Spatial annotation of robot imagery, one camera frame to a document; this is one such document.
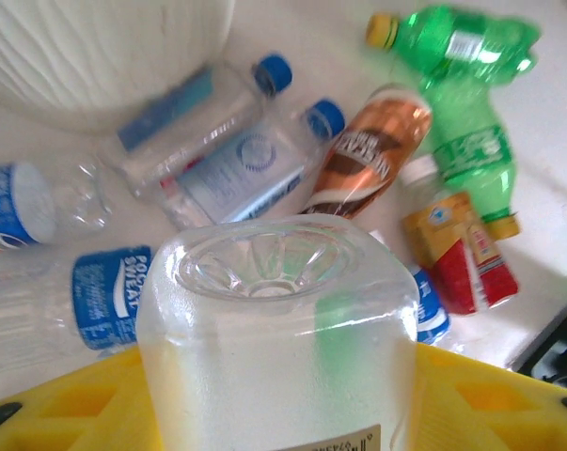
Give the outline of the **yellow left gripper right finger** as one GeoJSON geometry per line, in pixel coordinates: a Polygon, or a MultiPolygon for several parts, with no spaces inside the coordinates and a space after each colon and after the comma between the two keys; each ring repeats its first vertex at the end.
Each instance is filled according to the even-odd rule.
{"type": "Polygon", "coordinates": [[[567,450],[567,389],[418,344],[410,450],[567,450]]]}

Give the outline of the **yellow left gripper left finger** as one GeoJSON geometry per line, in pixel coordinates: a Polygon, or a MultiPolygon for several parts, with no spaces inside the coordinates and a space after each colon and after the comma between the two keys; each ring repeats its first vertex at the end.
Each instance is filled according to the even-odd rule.
{"type": "Polygon", "coordinates": [[[162,450],[132,347],[0,399],[0,450],[162,450]]]}

